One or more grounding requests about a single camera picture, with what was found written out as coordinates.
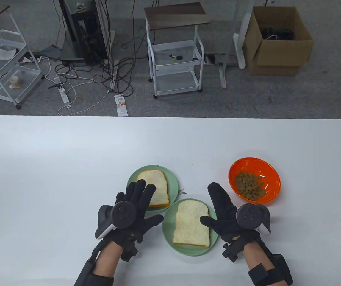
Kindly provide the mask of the person's right hand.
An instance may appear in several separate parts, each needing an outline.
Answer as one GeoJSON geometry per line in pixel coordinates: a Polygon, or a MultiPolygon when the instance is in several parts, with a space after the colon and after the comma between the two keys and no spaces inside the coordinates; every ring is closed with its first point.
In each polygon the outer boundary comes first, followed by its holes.
{"type": "Polygon", "coordinates": [[[210,183],[207,189],[217,219],[201,216],[201,224],[213,229],[227,243],[240,239],[246,245],[260,238],[257,231],[246,230],[239,225],[236,219],[237,207],[233,205],[228,193],[218,183],[210,183]]]}

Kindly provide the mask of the person's left hand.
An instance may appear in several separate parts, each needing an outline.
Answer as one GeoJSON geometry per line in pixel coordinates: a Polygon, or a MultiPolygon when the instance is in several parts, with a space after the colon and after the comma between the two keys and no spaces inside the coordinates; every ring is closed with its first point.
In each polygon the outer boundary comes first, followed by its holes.
{"type": "Polygon", "coordinates": [[[161,214],[145,218],[152,196],[156,190],[155,185],[146,184],[145,180],[131,182],[126,192],[119,192],[116,196],[116,203],[121,201],[130,202],[136,209],[136,219],[128,228],[115,229],[112,231],[112,241],[122,248],[127,248],[129,241],[141,243],[143,236],[151,228],[159,225],[164,217],[161,214]]]}

